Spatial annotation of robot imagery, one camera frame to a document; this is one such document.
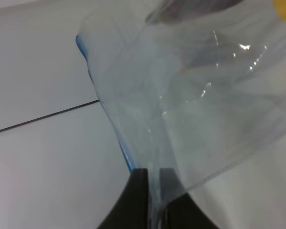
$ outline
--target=transparent plastic sheet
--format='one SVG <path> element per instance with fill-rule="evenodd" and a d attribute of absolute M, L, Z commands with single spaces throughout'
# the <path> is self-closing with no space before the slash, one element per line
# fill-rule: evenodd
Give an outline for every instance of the transparent plastic sheet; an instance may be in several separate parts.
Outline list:
<path fill-rule="evenodd" d="M 286 21 L 272 0 L 107 0 L 77 43 L 129 168 L 149 170 L 153 228 L 169 201 L 286 133 Z M 161 197 L 160 168 L 185 189 Z"/>

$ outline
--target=tile grout line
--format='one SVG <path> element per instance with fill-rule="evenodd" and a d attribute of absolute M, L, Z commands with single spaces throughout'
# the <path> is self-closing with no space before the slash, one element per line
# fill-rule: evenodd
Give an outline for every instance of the tile grout line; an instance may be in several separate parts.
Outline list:
<path fill-rule="evenodd" d="M 60 114 L 63 114 L 63 113 L 69 112 L 69 111 L 73 111 L 73 110 L 76 110 L 78 108 L 82 108 L 82 107 L 85 107 L 85 106 L 96 104 L 96 103 L 99 103 L 99 102 L 100 102 L 100 100 L 95 100 L 95 101 L 92 101 L 92 102 L 89 102 L 89 103 L 86 103 L 86 104 L 82 104 L 82 105 L 79 105 L 79 106 L 71 107 L 71 108 L 66 109 L 66 110 L 58 111 L 58 112 L 55 112 L 53 114 L 48 114 L 48 115 L 45 115 L 43 117 L 35 118 L 35 119 L 29 120 L 27 122 L 23 122 L 23 123 L 20 123 L 20 124 L 12 125 L 12 126 L 9 126 L 9 127 L 1 129 L 0 133 L 3 132 L 3 131 L 11 130 L 11 129 L 14 129 L 14 128 L 26 125 L 26 124 L 34 123 L 34 122 L 40 121 L 42 119 L 50 118 L 50 117 L 53 117 L 53 116 L 56 116 L 56 115 L 60 115 Z"/>

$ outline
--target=clear plastic bag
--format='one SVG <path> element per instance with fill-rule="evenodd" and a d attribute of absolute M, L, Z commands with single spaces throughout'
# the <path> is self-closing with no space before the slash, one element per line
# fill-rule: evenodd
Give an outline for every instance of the clear plastic bag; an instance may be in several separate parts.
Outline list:
<path fill-rule="evenodd" d="M 286 133 L 277 1 L 219 1 L 105 1 L 77 37 L 129 168 L 148 168 L 154 227 L 169 201 Z M 161 197 L 160 168 L 185 189 Z"/>

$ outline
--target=blue plastic strip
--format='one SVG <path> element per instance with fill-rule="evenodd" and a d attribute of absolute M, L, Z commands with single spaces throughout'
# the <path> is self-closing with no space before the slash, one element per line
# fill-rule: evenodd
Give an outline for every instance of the blue plastic strip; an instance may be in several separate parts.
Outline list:
<path fill-rule="evenodd" d="M 77 47 L 79 48 L 80 52 L 82 53 L 83 57 L 85 58 L 85 60 L 86 60 L 86 62 L 87 62 L 87 64 L 88 64 L 88 56 L 87 56 L 88 51 L 87 51 L 87 48 L 85 47 L 84 43 L 82 42 L 81 38 L 79 37 L 79 35 L 76 36 L 75 41 L 76 41 Z M 89 76 L 90 76 L 90 79 L 91 79 L 92 83 L 94 84 L 93 79 L 92 79 L 91 74 L 90 74 L 90 71 L 89 71 L 89 67 L 88 67 L 88 74 L 89 74 Z M 102 104 L 102 100 L 101 100 L 100 98 L 99 98 L 99 100 L 100 100 L 100 104 L 102 105 L 103 110 L 105 111 L 107 117 L 109 118 L 109 120 L 110 120 L 110 122 L 111 122 L 111 125 L 113 126 L 113 129 L 114 129 L 115 134 L 116 134 L 116 136 L 117 136 L 117 138 L 118 138 L 119 145 L 120 145 L 120 148 L 121 148 L 121 150 L 122 150 L 122 153 L 123 153 L 125 162 L 126 162 L 126 164 L 127 164 L 128 170 L 131 172 L 131 171 L 132 171 L 134 168 L 136 168 L 137 166 L 136 166 L 136 164 L 135 164 L 133 158 L 132 158 L 131 156 L 128 156 L 128 155 L 130 155 L 130 154 L 128 154 L 128 153 L 127 153 L 127 150 L 125 150 L 125 147 L 123 147 L 123 145 L 122 145 L 122 143 L 121 143 L 121 140 L 120 140 L 120 137 L 119 137 L 119 134 L 118 134 L 118 132 L 116 131 L 116 129 L 115 129 L 115 127 L 114 127 L 114 125 L 113 125 L 113 123 L 112 123 L 110 117 L 108 116 L 106 110 L 104 109 L 104 106 L 103 106 L 103 104 Z"/>

